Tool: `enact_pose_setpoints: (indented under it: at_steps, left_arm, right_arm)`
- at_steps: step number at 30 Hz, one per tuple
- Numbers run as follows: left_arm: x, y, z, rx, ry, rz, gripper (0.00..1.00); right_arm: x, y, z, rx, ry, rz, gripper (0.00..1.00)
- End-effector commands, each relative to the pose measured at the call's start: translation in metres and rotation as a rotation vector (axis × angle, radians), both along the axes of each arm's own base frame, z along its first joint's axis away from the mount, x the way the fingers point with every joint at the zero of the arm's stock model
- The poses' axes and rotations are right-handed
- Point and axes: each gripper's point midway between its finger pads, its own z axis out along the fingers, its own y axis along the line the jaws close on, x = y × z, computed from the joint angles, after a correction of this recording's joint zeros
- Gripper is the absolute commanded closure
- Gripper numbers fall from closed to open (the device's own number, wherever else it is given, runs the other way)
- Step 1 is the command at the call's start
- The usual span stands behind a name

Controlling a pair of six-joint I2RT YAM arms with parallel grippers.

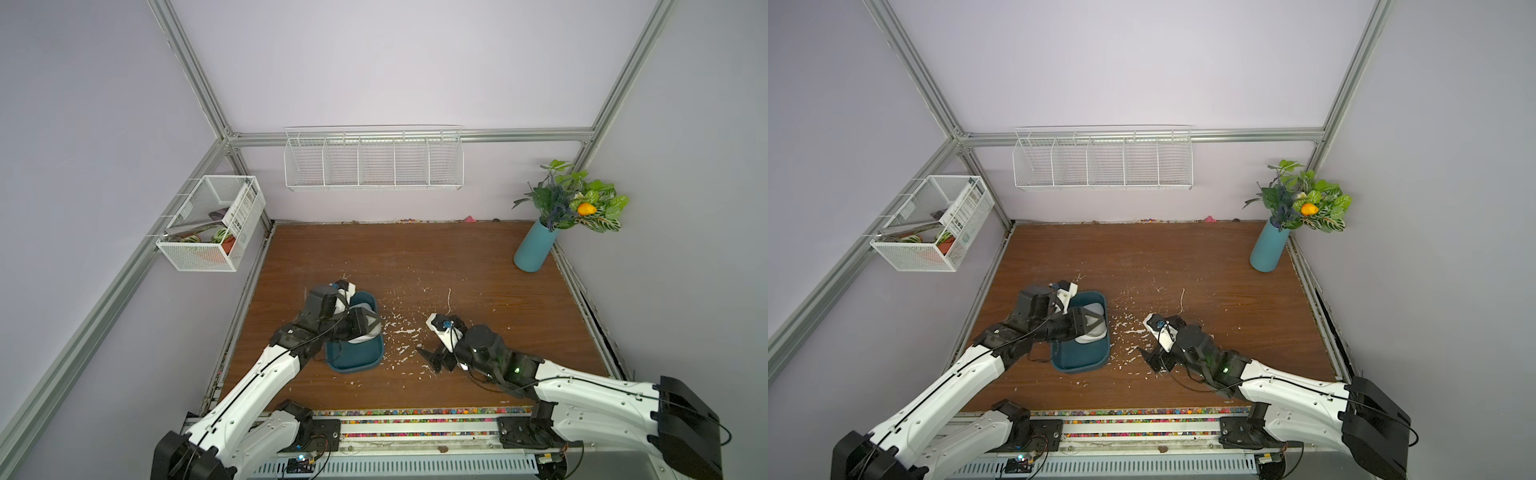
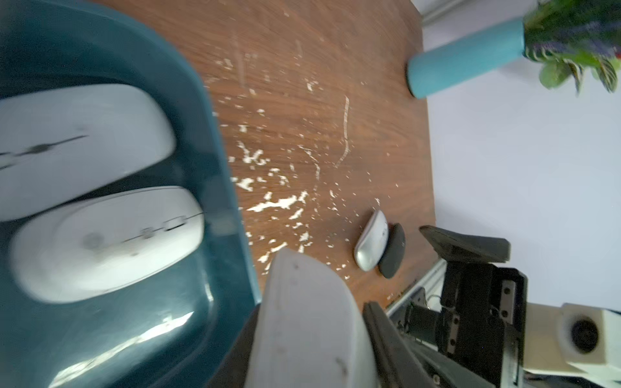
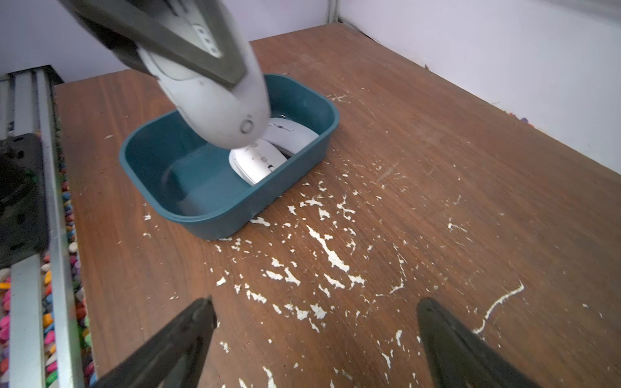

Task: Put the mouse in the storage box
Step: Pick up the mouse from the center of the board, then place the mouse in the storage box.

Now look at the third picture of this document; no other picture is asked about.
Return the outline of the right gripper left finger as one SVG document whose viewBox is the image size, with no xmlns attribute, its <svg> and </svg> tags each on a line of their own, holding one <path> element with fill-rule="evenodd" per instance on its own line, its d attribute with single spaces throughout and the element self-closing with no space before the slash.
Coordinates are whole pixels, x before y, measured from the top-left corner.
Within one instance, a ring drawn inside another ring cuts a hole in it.
<svg viewBox="0 0 621 388">
<path fill-rule="evenodd" d="M 217 324 L 212 298 L 195 300 L 95 386 L 198 386 Z"/>
</svg>

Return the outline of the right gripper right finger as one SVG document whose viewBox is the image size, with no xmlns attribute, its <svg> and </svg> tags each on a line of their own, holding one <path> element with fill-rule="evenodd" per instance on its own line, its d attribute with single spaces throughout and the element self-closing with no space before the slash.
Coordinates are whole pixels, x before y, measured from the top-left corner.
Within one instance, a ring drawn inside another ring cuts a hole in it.
<svg viewBox="0 0 621 388">
<path fill-rule="evenodd" d="M 436 387 L 537 387 L 431 297 L 417 305 L 420 337 Z"/>
</svg>

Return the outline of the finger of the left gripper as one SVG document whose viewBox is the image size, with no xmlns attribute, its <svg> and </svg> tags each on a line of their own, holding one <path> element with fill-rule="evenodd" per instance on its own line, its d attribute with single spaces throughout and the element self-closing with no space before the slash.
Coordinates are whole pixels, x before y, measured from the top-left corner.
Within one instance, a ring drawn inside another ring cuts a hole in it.
<svg viewBox="0 0 621 388">
<path fill-rule="evenodd" d="M 234 24 L 220 1 L 62 1 L 124 64 L 147 73 L 137 49 L 231 89 L 247 74 Z"/>
</svg>

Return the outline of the white ergonomic mouse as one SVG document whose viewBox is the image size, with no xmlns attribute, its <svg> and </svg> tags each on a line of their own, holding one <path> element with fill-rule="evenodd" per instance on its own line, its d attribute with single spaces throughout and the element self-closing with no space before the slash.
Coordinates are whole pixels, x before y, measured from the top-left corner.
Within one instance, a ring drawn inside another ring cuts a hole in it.
<svg viewBox="0 0 621 388">
<path fill-rule="evenodd" d="M 224 86 L 143 45 L 137 54 L 196 134 L 223 149 L 243 148 L 268 128 L 271 110 L 265 77 L 224 4 L 208 1 L 204 11 L 199 5 L 198 1 L 137 2 L 155 22 L 212 59 L 226 59 L 231 49 L 237 49 L 246 70 L 238 83 Z"/>
</svg>

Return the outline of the white slim mouse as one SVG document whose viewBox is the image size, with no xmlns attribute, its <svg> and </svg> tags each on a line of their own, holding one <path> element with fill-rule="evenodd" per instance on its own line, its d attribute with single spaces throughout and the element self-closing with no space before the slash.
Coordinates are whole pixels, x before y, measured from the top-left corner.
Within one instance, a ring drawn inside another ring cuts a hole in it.
<svg viewBox="0 0 621 388">
<path fill-rule="evenodd" d="M 305 125 L 286 118 L 272 117 L 262 138 L 290 158 L 318 137 L 315 131 Z"/>
</svg>

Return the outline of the teal plastic storage box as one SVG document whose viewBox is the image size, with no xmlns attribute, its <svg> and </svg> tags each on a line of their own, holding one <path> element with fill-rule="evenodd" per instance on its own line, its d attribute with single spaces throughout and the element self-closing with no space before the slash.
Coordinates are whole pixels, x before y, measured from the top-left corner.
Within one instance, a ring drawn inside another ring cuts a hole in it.
<svg viewBox="0 0 621 388">
<path fill-rule="evenodd" d="M 121 146 L 121 166 L 146 201 L 200 239 L 224 239 L 239 231 L 328 153 L 340 121 L 334 103 L 285 75 L 266 74 L 265 82 L 272 113 L 319 137 L 256 185 L 234 172 L 228 150 L 195 134 L 177 111 L 134 130 Z"/>
</svg>

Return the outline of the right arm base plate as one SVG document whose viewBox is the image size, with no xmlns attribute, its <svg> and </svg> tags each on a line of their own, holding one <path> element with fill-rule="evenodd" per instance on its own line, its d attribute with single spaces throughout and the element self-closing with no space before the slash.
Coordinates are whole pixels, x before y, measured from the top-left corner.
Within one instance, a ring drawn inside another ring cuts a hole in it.
<svg viewBox="0 0 621 388">
<path fill-rule="evenodd" d="M 1 141 L 1 267 L 11 267 L 49 245 L 40 138 Z"/>
</svg>

